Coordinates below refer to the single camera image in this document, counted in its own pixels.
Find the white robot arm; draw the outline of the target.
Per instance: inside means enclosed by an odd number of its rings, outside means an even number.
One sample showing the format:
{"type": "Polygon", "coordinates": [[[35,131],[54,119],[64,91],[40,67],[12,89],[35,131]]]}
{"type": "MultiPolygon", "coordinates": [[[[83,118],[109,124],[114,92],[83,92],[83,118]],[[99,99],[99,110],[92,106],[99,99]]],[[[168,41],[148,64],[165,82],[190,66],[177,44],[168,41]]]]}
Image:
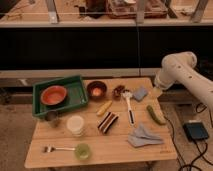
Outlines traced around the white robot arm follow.
{"type": "Polygon", "coordinates": [[[196,64],[197,57],[193,52],[166,55],[154,84],[161,90],[167,90],[175,82],[179,82],[213,112],[213,81],[196,72],[196,64]]]}

